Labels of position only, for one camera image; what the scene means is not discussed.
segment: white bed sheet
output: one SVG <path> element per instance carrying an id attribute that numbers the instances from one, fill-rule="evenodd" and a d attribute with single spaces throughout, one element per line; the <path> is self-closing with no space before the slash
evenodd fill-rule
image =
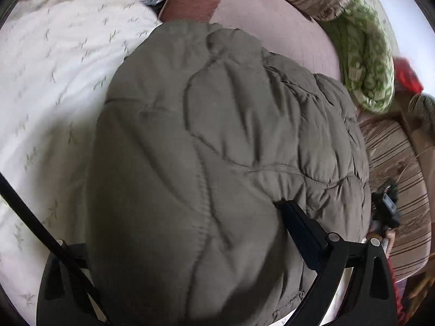
<path id="1" fill-rule="evenodd" d="M 94 127 L 118 66 L 158 26 L 135 0 L 21 0 L 0 30 L 0 171 L 56 239 L 83 239 Z M 48 250 L 0 201 L 0 283 L 32 326 Z"/>

